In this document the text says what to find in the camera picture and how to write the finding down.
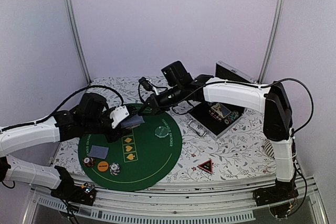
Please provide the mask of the blue backed cards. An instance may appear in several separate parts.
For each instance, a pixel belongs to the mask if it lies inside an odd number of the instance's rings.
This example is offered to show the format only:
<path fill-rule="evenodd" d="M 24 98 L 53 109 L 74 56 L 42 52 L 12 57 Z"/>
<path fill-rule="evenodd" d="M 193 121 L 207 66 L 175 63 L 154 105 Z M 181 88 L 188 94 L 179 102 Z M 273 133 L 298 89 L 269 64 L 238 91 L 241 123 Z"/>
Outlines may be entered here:
<path fill-rule="evenodd" d="M 120 123 L 120 125 L 121 125 L 122 128 L 125 128 L 125 129 L 130 128 L 131 129 L 131 128 L 136 127 L 136 126 L 138 126 L 142 123 L 144 123 L 143 117 L 136 114 L 131 118 L 123 120 Z"/>

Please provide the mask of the dealt cards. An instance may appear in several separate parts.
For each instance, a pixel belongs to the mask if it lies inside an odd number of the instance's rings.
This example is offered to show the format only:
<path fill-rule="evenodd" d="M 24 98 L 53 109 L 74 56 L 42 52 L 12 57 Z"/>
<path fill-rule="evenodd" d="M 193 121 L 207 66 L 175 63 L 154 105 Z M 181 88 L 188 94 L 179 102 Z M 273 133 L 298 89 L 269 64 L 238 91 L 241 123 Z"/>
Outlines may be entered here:
<path fill-rule="evenodd" d="M 93 158 L 106 159 L 108 151 L 108 147 L 93 145 L 88 156 Z"/>

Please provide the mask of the orange big blind button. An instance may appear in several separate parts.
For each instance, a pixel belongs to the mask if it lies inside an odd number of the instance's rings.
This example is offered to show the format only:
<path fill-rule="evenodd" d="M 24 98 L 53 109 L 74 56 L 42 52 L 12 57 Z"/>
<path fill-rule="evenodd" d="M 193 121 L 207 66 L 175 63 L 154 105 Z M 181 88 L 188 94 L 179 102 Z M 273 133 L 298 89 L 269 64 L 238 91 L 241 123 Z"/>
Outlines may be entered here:
<path fill-rule="evenodd" d="M 101 173 L 106 172 L 109 169 L 109 163 L 106 161 L 101 161 L 97 165 L 97 170 Z"/>

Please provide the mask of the dark red chip stack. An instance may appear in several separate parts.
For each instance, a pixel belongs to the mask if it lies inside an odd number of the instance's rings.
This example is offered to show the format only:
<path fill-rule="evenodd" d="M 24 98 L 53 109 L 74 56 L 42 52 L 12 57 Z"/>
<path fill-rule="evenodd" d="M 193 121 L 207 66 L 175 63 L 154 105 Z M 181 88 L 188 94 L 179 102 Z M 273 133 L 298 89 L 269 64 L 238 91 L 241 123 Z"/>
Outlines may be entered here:
<path fill-rule="evenodd" d="M 87 157 L 83 158 L 82 164 L 86 168 L 92 168 L 96 164 L 96 159 L 94 157 L 87 156 Z"/>

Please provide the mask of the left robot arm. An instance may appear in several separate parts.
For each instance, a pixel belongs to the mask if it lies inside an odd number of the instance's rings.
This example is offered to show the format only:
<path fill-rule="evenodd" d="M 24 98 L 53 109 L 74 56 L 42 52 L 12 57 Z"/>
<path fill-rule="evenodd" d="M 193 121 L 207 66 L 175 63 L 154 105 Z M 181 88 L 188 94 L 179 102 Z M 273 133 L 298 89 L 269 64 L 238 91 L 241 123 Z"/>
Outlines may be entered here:
<path fill-rule="evenodd" d="M 81 89 L 80 102 L 70 110 L 58 106 L 48 116 L 1 128 L 1 183 L 23 182 L 47 187 L 59 198 L 73 200 L 85 190 L 76 186 L 64 167 L 46 167 L 16 159 L 11 154 L 44 143 L 81 138 L 89 134 L 104 135 L 109 142 L 127 132 L 121 122 L 136 115 L 132 105 L 109 107 L 105 97 Z"/>

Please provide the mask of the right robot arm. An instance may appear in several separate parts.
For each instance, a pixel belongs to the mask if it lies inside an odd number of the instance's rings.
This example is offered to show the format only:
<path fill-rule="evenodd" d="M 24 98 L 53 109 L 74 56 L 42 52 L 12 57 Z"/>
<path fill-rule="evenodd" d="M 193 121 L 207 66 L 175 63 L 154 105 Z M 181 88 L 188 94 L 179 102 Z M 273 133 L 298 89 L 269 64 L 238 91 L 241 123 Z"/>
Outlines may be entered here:
<path fill-rule="evenodd" d="M 141 111 L 149 108 L 154 115 L 168 111 L 183 101 L 226 103 L 263 113 L 263 133 L 270 140 L 276 162 L 276 185 L 271 196 L 276 201 L 291 194 L 296 178 L 293 156 L 292 108 L 282 83 L 254 84 L 225 80 L 208 74 L 195 78 L 180 61 L 171 63 L 162 70 L 169 89 L 157 92 L 157 87 L 145 77 L 139 86 L 152 94 L 142 100 Z"/>

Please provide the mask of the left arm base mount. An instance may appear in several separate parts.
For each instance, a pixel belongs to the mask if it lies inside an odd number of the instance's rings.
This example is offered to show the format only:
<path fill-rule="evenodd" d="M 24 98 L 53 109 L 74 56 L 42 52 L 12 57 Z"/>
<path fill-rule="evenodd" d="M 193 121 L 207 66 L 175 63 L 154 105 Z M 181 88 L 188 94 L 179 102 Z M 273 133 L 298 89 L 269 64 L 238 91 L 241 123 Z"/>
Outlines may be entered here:
<path fill-rule="evenodd" d="M 82 205 L 93 206 L 97 191 L 91 183 L 75 184 L 61 182 L 56 189 L 52 189 L 50 195 L 65 202 L 74 202 Z"/>

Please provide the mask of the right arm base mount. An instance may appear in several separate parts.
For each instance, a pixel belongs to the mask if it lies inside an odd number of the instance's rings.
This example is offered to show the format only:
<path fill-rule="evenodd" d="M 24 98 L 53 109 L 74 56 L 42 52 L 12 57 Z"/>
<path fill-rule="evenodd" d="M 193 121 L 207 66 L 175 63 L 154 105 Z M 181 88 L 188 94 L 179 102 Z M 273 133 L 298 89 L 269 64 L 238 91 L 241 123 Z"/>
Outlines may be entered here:
<path fill-rule="evenodd" d="M 253 191 L 253 199 L 257 206 L 274 204 L 284 200 L 294 199 L 299 193 L 294 182 L 279 182 L 271 187 L 258 188 Z"/>

